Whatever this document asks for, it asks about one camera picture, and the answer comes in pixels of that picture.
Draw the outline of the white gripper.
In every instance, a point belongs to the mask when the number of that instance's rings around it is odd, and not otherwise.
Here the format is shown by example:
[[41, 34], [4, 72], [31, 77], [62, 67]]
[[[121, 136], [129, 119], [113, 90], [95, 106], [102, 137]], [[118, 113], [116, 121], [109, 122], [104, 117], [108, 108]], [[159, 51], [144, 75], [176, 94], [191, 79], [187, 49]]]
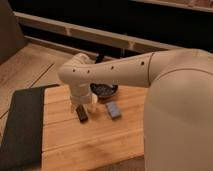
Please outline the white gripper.
[[77, 109], [77, 104], [86, 104], [86, 109], [89, 113], [96, 111], [96, 105], [90, 103], [92, 101], [92, 93], [88, 84], [70, 85], [71, 112], [74, 113]]

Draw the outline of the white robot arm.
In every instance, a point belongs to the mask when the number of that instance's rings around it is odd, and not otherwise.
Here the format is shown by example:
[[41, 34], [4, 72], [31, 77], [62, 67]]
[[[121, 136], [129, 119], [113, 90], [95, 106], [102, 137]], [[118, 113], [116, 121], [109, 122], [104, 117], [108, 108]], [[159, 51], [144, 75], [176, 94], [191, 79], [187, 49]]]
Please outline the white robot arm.
[[145, 171], [213, 171], [213, 53], [183, 48], [98, 64], [79, 53], [59, 78], [76, 104], [91, 102], [91, 83], [146, 87]]

